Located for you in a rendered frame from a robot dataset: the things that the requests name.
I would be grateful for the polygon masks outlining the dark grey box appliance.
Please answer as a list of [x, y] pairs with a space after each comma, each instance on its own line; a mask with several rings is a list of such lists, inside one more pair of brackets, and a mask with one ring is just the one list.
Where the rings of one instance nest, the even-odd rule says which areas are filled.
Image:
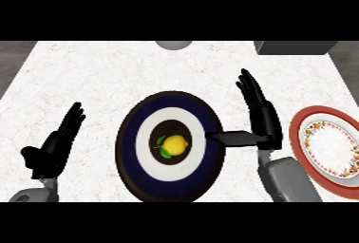
[[323, 55], [337, 41], [256, 41], [260, 55]]

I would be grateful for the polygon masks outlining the yellow lemon with green leaves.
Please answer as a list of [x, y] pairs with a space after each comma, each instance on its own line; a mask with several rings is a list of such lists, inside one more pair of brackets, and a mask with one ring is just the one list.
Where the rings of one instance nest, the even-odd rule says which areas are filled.
[[183, 136], [173, 135], [170, 137], [161, 136], [155, 142], [155, 149], [159, 150], [162, 158], [170, 159], [173, 156], [183, 154], [188, 147], [188, 141]]

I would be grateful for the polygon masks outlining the red rimmed floral plate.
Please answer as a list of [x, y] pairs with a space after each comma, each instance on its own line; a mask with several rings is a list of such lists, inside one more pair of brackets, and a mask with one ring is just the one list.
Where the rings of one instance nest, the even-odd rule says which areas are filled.
[[359, 121], [328, 106], [309, 106], [289, 122], [294, 156], [318, 185], [359, 200]]

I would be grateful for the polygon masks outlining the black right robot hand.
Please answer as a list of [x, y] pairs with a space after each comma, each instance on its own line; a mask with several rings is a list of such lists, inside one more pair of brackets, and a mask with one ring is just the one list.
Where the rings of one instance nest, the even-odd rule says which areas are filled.
[[207, 138], [226, 147], [257, 146], [260, 150], [281, 150], [284, 133], [276, 109], [247, 69], [241, 69], [235, 85], [248, 106], [251, 131], [211, 132]]

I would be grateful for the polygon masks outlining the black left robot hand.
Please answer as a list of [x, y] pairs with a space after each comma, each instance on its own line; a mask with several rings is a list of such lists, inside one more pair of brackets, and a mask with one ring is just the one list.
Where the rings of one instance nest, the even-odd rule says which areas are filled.
[[41, 148], [25, 146], [21, 149], [25, 167], [32, 170], [31, 179], [56, 178], [62, 174], [68, 163], [72, 142], [86, 119], [83, 112], [81, 103], [74, 103], [61, 126], [50, 133]]

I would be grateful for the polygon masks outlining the dark blue and white plate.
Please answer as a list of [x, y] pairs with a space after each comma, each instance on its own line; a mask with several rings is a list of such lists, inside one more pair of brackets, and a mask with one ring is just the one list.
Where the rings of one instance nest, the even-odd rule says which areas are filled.
[[189, 202], [213, 185], [224, 146], [205, 138], [222, 123], [207, 103], [180, 91], [151, 95], [121, 124], [115, 158], [124, 185], [148, 202]]

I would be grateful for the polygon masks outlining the grey round object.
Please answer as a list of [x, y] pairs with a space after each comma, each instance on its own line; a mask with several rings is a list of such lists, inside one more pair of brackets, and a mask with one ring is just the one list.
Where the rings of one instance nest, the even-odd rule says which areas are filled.
[[192, 44], [191, 41], [157, 41], [155, 43], [167, 50], [180, 50]]

